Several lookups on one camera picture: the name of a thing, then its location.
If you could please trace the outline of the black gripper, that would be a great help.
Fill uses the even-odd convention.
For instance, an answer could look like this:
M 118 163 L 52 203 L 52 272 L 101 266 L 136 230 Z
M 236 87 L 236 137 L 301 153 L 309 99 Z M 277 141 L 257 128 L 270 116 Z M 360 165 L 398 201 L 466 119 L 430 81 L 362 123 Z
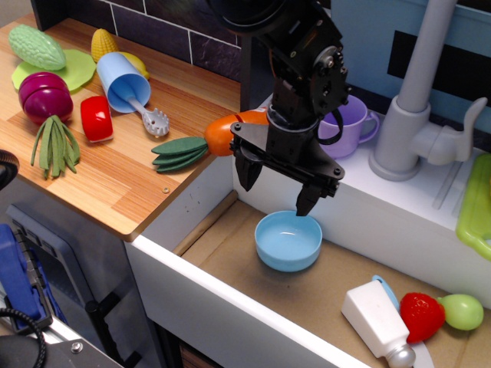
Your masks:
M 267 125 L 236 123 L 231 128 L 239 183 L 248 192 L 264 166 L 300 182 L 296 215 L 306 216 L 320 197 L 335 196 L 344 170 L 321 148 L 318 120 L 291 129 L 275 113 L 266 117 Z

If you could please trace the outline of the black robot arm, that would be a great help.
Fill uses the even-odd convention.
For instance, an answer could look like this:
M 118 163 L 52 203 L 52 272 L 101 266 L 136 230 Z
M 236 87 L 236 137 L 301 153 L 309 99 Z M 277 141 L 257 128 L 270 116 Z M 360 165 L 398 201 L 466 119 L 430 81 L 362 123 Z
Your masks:
M 232 33 L 269 50 L 275 79 L 267 124 L 234 123 L 230 148 L 244 190 L 268 167 L 302 184 L 296 214 L 334 196 L 344 170 L 323 151 L 340 140 L 340 106 L 348 103 L 341 33 L 317 1 L 210 1 Z

